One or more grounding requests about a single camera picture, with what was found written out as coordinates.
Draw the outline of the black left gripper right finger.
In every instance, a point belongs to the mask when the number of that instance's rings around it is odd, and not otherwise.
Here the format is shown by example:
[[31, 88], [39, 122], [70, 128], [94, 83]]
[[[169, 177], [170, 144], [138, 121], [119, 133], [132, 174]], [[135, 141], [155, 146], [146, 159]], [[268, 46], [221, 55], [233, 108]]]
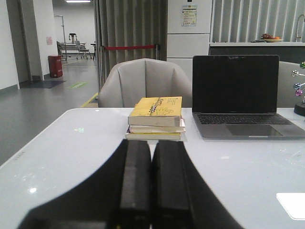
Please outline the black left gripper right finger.
[[242, 228], [201, 177], [183, 142], [157, 143], [152, 181], [153, 228]]

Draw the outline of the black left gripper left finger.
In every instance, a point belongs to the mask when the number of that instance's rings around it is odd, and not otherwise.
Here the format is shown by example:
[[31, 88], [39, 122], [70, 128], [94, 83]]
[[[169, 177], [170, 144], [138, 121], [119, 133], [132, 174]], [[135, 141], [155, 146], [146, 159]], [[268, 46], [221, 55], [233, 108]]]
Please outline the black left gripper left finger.
[[122, 140], [83, 182], [23, 220], [25, 229], [148, 229], [151, 154], [145, 141]]

